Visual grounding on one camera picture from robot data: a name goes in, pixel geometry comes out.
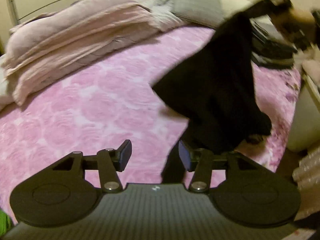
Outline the right hand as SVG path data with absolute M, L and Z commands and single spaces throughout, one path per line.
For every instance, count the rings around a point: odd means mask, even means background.
M 289 42 L 293 42 L 293 33 L 284 28 L 285 24 L 298 26 L 310 43 L 315 41 L 316 20 L 310 11 L 290 8 L 282 14 L 271 14 L 270 19 L 277 31 Z

